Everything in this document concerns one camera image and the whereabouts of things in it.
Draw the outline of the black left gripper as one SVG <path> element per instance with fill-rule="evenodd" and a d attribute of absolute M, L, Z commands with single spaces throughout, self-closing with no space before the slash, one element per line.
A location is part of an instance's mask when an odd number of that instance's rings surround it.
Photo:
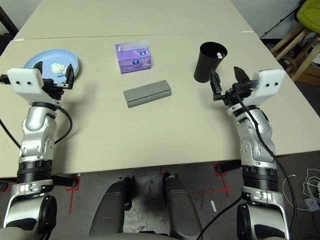
<path fill-rule="evenodd" d="M 40 76 L 43 73 L 43 62 L 39 61 L 34 66 L 34 69 L 39 70 Z M 72 64 L 69 64 L 65 72 L 66 82 L 65 83 L 54 83 L 52 79 L 43 79 L 43 87 L 45 93 L 47 93 L 54 100 L 61 100 L 64 90 L 71 90 L 74 85 L 75 76 Z"/>

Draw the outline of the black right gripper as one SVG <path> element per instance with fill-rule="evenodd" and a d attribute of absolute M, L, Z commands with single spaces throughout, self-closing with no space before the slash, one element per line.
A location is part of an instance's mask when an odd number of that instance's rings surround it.
<path fill-rule="evenodd" d="M 227 90 L 225 94 L 222 94 L 220 77 L 217 72 L 211 69 L 210 72 L 210 86 L 213 92 L 214 101 L 223 101 L 225 106 L 234 106 L 239 104 L 240 100 L 247 98 L 251 95 L 252 90 L 248 87 L 250 85 L 250 78 L 246 72 L 238 67 L 234 66 L 234 75 L 237 80 L 236 83 L 232 85 L 232 88 Z"/>

